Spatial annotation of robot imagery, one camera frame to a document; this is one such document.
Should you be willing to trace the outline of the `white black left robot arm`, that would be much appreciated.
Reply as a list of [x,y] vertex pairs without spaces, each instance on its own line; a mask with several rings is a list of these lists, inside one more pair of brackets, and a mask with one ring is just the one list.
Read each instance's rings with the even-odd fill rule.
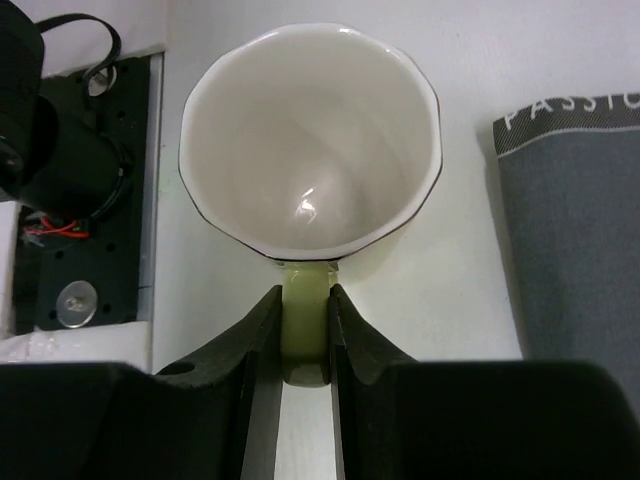
[[1,196],[69,220],[110,210],[129,163],[121,145],[40,93],[44,33],[91,18],[70,13],[33,22],[13,2],[1,4]]

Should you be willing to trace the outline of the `yellow plastic cup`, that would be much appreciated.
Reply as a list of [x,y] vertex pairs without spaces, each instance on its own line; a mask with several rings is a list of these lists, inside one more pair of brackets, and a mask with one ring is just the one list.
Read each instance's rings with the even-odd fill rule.
[[337,23],[216,59],[183,111],[178,171],[209,225],[280,266],[285,382],[330,380],[339,262],[420,212],[443,169],[437,95],[402,50]]

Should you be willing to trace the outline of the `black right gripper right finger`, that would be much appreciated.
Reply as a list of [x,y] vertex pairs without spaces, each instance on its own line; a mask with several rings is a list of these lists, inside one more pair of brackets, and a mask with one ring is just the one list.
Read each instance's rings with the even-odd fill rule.
[[635,479],[639,425],[585,362],[431,361],[328,299],[341,479]]

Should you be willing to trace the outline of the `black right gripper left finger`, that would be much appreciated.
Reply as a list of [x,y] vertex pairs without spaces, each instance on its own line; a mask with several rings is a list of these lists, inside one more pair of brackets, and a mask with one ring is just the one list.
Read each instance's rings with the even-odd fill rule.
[[270,479],[281,290],[156,374],[124,363],[1,368],[5,479]]

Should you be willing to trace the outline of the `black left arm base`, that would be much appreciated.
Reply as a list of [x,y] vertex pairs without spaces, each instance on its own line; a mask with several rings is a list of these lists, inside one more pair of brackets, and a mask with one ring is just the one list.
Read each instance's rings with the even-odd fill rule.
[[136,320],[152,61],[112,65],[91,97],[80,72],[43,81],[52,141],[18,215],[12,293],[16,334]]

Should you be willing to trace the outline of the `grey striped cloth placemat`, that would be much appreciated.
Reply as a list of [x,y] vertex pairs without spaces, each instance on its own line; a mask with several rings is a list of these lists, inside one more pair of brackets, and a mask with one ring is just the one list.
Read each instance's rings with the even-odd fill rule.
[[639,360],[639,96],[539,100],[493,124],[529,349]]

